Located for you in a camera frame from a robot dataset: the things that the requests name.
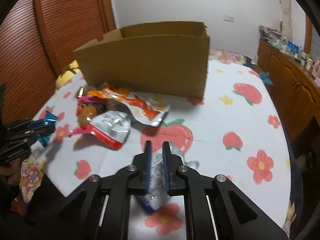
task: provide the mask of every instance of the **cabinet handle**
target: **cabinet handle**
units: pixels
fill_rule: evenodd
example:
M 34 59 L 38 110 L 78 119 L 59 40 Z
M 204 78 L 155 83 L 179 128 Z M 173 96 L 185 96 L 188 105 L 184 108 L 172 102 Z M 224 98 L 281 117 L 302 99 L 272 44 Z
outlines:
M 298 82 L 296 88 L 294 89 L 294 91 L 297 92 L 297 89 L 298 89 L 299 85 L 300 85 L 300 83 Z

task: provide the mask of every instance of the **bedsheet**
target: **bedsheet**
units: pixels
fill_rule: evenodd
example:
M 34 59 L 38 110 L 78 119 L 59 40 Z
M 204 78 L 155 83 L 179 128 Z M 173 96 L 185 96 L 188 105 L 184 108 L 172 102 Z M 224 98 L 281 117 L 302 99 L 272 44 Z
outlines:
M 133 124 L 118 151 L 91 134 L 68 137 L 77 126 L 74 94 L 84 85 L 82 74 L 76 74 L 35 117 L 40 119 L 49 110 L 60 121 L 49 147 L 34 144 L 33 155 L 21 168 L 21 190 L 27 201 L 43 172 L 67 196 L 90 174 L 104 177 L 129 165 L 146 140 L 153 142 L 153 151 L 168 140 L 179 147 L 186 161 L 199 162 L 200 174 L 225 174 L 275 223 L 290 228 L 295 212 L 290 202 L 288 146 L 274 105 L 255 71 L 210 60 L 202 100 L 138 93 L 171 104 L 171 111 L 158 129 Z M 131 198 L 130 211 L 128 239 L 186 239 L 182 196 L 170 198 L 151 216 Z

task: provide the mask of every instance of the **cabinet door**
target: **cabinet door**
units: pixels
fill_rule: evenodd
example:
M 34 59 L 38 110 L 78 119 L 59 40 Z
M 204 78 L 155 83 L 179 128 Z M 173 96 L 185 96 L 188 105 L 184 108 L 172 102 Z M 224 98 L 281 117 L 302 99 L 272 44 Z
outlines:
M 291 142 L 308 125 L 311 118 L 319 110 L 319 106 L 320 98 L 318 94 L 305 79 L 302 79 L 297 88 L 292 112 L 285 119 L 285 128 Z
M 271 99 L 275 104 L 280 118 L 285 120 L 294 103 L 297 85 L 301 77 L 291 62 L 284 60 L 281 64 L 283 64 L 281 80 L 273 87 Z
M 264 71 L 267 71 L 267 66 L 270 59 L 270 51 L 269 45 L 265 44 L 265 42 L 260 41 L 259 49 L 258 49 L 258 66 Z
M 284 61 L 281 60 L 279 52 L 271 53 L 267 71 L 270 74 L 270 80 L 273 82 L 274 87 L 278 86 L 284 71 Z
M 0 84 L 6 83 L 3 122 L 33 118 L 53 95 L 55 80 L 33 0 L 19 0 L 0 26 Z
M 107 32 L 101 0 L 36 0 L 40 25 L 58 74 L 72 51 Z

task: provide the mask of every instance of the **yellow stuffed toy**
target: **yellow stuffed toy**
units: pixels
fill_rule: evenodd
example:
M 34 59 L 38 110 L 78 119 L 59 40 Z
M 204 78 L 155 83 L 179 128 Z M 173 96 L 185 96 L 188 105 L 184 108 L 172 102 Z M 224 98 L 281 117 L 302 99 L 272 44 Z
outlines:
M 62 70 L 61 75 L 58 76 L 57 78 L 57 81 L 56 81 L 57 89 L 59 89 L 60 87 L 63 87 L 68 82 L 68 80 L 72 78 L 79 71 L 80 71 L 79 65 L 76 60 L 74 60 L 71 64 L 66 66 Z

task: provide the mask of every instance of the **blue foil wrapper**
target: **blue foil wrapper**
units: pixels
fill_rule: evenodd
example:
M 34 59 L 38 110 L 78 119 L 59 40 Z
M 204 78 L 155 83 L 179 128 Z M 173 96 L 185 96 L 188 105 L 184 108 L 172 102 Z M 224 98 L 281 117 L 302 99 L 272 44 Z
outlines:
M 38 121 L 33 121 L 28 125 L 28 129 L 33 130 L 33 129 L 37 129 L 39 127 L 42 127 L 44 125 L 48 125 L 51 123 L 56 123 L 58 122 L 58 118 L 54 115 L 51 114 L 49 111 L 46 111 L 45 114 L 45 118 L 44 119 L 40 119 Z M 41 143 L 41 145 L 46 148 L 48 146 L 48 143 L 50 141 L 52 134 L 48 135 L 48 136 L 43 136 L 43 137 L 38 137 L 37 140 Z

